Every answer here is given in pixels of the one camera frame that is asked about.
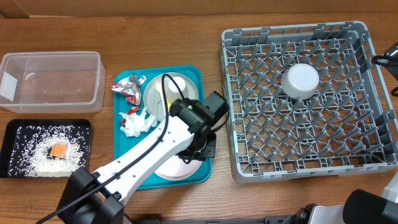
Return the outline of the teal serving tray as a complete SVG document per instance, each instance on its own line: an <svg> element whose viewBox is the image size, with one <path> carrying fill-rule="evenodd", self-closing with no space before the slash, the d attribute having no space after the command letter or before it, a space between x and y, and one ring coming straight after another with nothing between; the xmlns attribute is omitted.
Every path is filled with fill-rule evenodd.
<svg viewBox="0 0 398 224"><path fill-rule="evenodd" d="M142 93L142 100L146 100L145 90L154 92L154 82L156 78L160 78L163 73L168 73L171 76L181 76L185 79L189 94L187 95L190 99L197 99L203 101L205 94L203 91L203 82L199 69L193 65L179 65L171 67L159 67L159 68L143 68L137 70L125 70L116 76L115 82L127 78L130 75L136 75L138 78L146 77L146 81L140 86ZM133 146L142 141L150 132L141 133L138 137L127 137L120 130L120 122L122 116L120 112L127 112L131 108L125 97L119 93L113 95L114 101L114 158L117 159L126 152L128 152ZM207 159L202 162L198 170L191 176L182 180L166 180L159 177L156 174L152 174L140 187L140 190L144 189L156 189L162 187L174 187L179 185L199 184L206 181L212 172L213 164L211 159Z"/></svg>

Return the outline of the black plastic tray bin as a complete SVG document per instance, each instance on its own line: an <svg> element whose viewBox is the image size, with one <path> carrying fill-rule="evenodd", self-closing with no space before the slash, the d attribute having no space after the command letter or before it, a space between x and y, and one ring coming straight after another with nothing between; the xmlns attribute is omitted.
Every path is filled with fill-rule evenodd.
<svg viewBox="0 0 398 224"><path fill-rule="evenodd" d="M19 126L48 126L48 125L72 125L72 126L89 126L91 128L91 141L88 161L84 168L88 168L90 160L90 152L93 138L93 128L87 119L13 119L10 121L4 133L4 139L1 146L1 177L10 178L6 176L7 168L11 159L12 142L16 137L16 131ZM51 178L51 177L23 177L23 178Z"/></svg>

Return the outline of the clear plastic bin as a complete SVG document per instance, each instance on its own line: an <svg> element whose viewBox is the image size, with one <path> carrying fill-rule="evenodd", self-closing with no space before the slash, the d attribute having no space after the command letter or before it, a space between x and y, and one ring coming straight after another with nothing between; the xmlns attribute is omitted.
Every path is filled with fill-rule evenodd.
<svg viewBox="0 0 398 224"><path fill-rule="evenodd" d="M15 113L97 113L105 79L95 51L8 53L1 61L1 107Z"/></svg>

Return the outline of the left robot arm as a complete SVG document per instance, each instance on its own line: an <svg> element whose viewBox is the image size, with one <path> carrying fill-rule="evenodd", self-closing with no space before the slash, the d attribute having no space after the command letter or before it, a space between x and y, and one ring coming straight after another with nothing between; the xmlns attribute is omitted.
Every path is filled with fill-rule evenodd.
<svg viewBox="0 0 398 224"><path fill-rule="evenodd" d="M77 169L68 179L57 207L64 223L122 223L133 193L173 156L204 161L215 156L215 125L229 105L218 92L203 101L175 100L149 135L115 161L93 173Z"/></svg>

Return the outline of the large white plate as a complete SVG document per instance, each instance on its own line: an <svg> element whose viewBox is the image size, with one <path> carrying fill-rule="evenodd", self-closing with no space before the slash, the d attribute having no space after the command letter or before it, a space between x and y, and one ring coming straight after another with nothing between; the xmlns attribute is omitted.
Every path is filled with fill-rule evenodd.
<svg viewBox="0 0 398 224"><path fill-rule="evenodd" d="M166 180L182 180L193 175L202 165L202 161L184 163L178 156L173 156L165 161L155 174Z"/></svg>

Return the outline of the silver red wrapper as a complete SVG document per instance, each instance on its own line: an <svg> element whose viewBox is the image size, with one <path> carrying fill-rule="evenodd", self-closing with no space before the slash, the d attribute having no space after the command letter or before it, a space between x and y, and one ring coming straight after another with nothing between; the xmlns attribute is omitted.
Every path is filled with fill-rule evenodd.
<svg viewBox="0 0 398 224"><path fill-rule="evenodd" d="M126 97L132 105L141 105L141 85L147 80L145 76L130 75L111 84L111 90Z"/></svg>

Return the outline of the grey round plate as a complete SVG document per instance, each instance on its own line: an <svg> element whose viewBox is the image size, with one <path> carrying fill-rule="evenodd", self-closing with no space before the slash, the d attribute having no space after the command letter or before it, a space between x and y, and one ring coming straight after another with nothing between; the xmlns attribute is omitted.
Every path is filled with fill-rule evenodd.
<svg viewBox="0 0 398 224"><path fill-rule="evenodd" d="M193 83L193 81L191 79L189 79L185 75L182 75L181 73L170 72L169 75L171 77L182 77L186 81L189 95L188 95L188 97L185 97L185 98L189 98L192 100L198 99L197 87L195 86L195 84ZM157 120L158 120L158 114L160 112L160 106L159 106L160 95L156 92L155 86L154 86L156 78L162 78L162 74L157 75L147 84L147 86L144 90L143 103L144 103L144 106L147 108L147 112L149 114L156 116ZM167 86L169 80L170 79L168 77L165 77L165 92L166 92L166 86ZM168 106L170 106L171 102L168 99L167 99L167 101L168 101Z"/></svg>

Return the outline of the spilled white rice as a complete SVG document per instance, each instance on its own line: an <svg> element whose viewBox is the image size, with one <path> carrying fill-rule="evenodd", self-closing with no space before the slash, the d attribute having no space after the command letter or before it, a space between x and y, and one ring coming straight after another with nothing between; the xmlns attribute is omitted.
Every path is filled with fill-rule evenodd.
<svg viewBox="0 0 398 224"><path fill-rule="evenodd" d="M69 177L78 168L86 166L90 141L89 126L19 126L12 142L6 176ZM63 159L50 155L55 143L68 146Z"/></svg>

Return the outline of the white napkin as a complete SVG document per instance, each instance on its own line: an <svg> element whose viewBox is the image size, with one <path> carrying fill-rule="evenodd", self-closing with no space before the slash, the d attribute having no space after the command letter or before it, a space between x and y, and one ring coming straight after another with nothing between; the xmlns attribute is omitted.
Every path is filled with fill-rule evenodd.
<svg viewBox="0 0 398 224"><path fill-rule="evenodd" d="M127 113L119 113L119 115L126 119L124 126L120 127L120 130L127 137L139 137L142 132L148 132L148 130L155 123L157 124L157 117L150 114L147 116L147 108L144 108L140 114L133 113L128 115Z"/></svg>

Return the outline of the orange food cube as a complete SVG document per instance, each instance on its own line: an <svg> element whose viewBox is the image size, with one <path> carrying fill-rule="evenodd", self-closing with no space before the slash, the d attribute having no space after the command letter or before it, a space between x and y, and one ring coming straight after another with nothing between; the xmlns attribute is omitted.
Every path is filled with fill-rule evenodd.
<svg viewBox="0 0 398 224"><path fill-rule="evenodd" d="M67 149L68 146L65 144L55 143L50 151L50 155L63 159L66 156Z"/></svg>

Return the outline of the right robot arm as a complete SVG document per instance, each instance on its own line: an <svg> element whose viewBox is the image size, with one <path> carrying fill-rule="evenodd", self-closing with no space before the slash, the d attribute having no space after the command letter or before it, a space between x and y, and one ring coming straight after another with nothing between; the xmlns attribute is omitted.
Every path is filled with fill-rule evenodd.
<svg viewBox="0 0 398 224"><path fill-rule="evenodd" d="M387 67L397 79L397 68L393 68L392 71L389 68L397 67L397 53L392 51L393 49L397 51L397 43L382 55L374 55L373 44L370 40L367 40L367 44L369 51L372 52L372 57L368 58L371 63ZM378 62L380 59L386 60L387 63ZM392 140L392 133L386 126L387 118L389 118L387 115L380 115L375 119L375 124L379 127L377 133L380 135L380 141L386 134L389 136L387 140ZM381 197L357 189L350 194L345 204L329 207L308 204L291 216L264 217L263 220L185 220L180 223L397 223L397 173L384 188Z"/></svg>

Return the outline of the small grey bowl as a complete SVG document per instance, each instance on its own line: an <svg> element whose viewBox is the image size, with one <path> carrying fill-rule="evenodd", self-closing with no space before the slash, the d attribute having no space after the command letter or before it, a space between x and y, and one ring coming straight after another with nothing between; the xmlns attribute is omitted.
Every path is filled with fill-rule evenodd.
<svg viewBox="0 0 398 224"><path fill-rule="evenodd" d="M315 94L319 79L318 72L311 65L299 63L283 73L280 84L289 97L306 100Z"/></svg>

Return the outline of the small red wrapper piece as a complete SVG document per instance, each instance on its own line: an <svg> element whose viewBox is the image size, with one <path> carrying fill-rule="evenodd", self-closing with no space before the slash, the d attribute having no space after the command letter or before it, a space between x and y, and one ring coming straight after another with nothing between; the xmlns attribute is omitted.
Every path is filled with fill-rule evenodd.
<svg viewBox="0 0 398 224"><path fill-rule="evenodd" d="M131 114L136 113L136 112L138 112L138 111L139 111L139 107L138 107L138 106L132 106L132 107L129 109L129 111L127 112L127 114L128 114L128 115L131 115ZM121 125L121 126L124 126L125 123L126 123L126 119L123 118L122 121L120 122L120 125Z"/></svg>

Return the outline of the white upturned cup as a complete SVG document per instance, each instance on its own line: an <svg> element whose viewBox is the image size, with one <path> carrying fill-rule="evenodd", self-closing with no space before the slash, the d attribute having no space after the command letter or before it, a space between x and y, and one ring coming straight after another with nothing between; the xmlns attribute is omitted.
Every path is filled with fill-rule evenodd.
<svg viewBox="0 0 398 224"><path fill-rule="evenodd" d="M183 98L180 93L184 97L188 97L189 95L187 83L182 77L173 77L173 80L176 84L172 80L169 80L166 86L166 97L171 103Z"/></svg>

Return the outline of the grey dishwasher rack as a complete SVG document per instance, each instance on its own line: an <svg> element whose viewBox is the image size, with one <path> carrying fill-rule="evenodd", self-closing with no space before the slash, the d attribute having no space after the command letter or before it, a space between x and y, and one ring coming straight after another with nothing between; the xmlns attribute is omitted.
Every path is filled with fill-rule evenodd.
<svg viewBox="0 0 398 224"><path fill-rule="evenodd" d="M233 179L239 183L385 172L397 167L397 116L361 21L252 27L221 35L221 81ZM296 100L282 75L305 63L315 94ZM379 140L375 119L388 116Z"/></svg>

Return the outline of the yellow plastic fork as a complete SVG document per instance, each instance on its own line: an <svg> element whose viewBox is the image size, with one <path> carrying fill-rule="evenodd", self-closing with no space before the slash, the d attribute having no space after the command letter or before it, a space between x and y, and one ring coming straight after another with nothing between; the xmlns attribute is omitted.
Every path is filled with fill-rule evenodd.
<svg viewBox="0 0 398 224"><path fill-rule="evenodd" d="M160 95L161 101L164 102L164 96L162 92L162 82L160 78L155 79L155 90Z"/></svg>

